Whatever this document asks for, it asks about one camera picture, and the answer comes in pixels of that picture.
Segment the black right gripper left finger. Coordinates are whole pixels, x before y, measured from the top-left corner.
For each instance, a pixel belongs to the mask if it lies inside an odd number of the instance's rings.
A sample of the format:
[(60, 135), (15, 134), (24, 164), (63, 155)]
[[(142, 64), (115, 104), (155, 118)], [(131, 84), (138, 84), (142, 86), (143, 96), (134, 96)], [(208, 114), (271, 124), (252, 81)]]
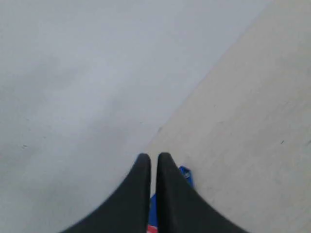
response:
[(137, 156), (128, 175), (97, 209), (65, 233), (145, 233), (150, 208), (151, 160)]

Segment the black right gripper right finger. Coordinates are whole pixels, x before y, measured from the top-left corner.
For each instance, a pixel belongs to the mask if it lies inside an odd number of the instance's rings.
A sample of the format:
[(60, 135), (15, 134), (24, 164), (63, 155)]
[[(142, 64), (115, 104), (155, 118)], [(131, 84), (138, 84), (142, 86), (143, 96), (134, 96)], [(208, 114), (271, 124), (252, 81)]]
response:
[(160, 233), (245, 233), (190, 186), (172, 156), (158, 156), (156, 208)]

